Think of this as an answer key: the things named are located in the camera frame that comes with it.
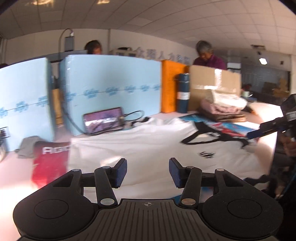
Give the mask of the operator right hand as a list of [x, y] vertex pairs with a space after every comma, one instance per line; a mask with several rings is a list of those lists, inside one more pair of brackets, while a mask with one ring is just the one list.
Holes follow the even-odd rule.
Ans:
[[285, 152], [290, 157], [296, 156], [296, 143], [293, 141], [290, 137], [283, 137], [283, 146], [285, 149]]

